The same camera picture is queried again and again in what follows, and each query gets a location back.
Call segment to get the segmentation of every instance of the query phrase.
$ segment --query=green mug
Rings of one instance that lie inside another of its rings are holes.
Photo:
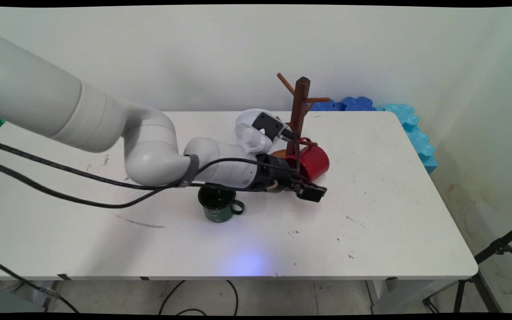
[[[236,191],[211,188],[211,184],[201,187],[197,195],[207,219],[217,223],[244,212],[244,204],[234,199],[235,197]],[[233,204],[238,205],[240,210],[233,209]]]

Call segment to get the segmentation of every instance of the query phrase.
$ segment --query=light blue foam block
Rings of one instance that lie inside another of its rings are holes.
[[[407,104],[387,104],[382,110],[394,113],[406,132],[412,131],[420,121],[420,119],[414,115],[414,108]]]
[[[431,173],[437,167],[436,159],[433,157],[436,150],[429,144],[430,138],[418,128],[419,118],[414,115],[414,108],[407,104],[387,104],[381,109],[390,111],[398,117],[426,171]]]

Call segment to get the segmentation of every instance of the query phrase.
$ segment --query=mug rim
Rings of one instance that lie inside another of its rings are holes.
[[[234,199],[236,199],[236,191],[234,190],[223,190],[223,191],[230,191],[232,192],[232,199],[230,199],[230,201],[228,203],[226,203],[225,205],[222,205],[222,207],[210,207],[209,205],[205,205],[203,201],[201,201],[201,191],[203,189],[211,189],[211,188],[207,188],[207,187],[200,187],[199,188],[199,192],[197,192],[197,200],[199,201],[199,203],[204,207],[204,208],[207,208],[207,209],[211,209],[211,210],[220,210],[220,209],[224,209],[226,208],[228,205],[230,205]]]

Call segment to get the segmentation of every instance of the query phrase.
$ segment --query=black bracket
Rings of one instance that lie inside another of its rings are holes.
[[[195,176],[197,175],[197,169],[199,168],[199,156],[196,154],[184,154],[184,156],[189,156],[191,161],[189,162],[189,166],[187,167],[187,171],[183,175],[183,180],[177,188],[188,187],[193,183]]]
[[[432,313],[440,313],[439,310],[437,310],[436,306],[432,303],[432,300],[430,300],[430,297],[425,298],[422,300],[422,303],[424,306],[426,306]]]
[[[276,138],[278,133],[284,128],[284,123],[262,112],[254,122],[252,122],[252,126],[256,128],[256,130],[264,129],[264,135],[274,141],[274,138]]]
[[[508,244],[503,244],[501,238],[496,239],[491,243],[492,247],[495,247],[496,255],[503,255],[506,252],[510,252],[512,254],[512,247]]]

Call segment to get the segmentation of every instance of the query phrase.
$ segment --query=table leg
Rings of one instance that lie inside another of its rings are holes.
[[[371,290],[373,314],[397,314],[421,304],[422,300],[452,282],[452,280],[375,280],[369,287],[387,288],[378,281],[393,281],[389,290],[382,292]]]

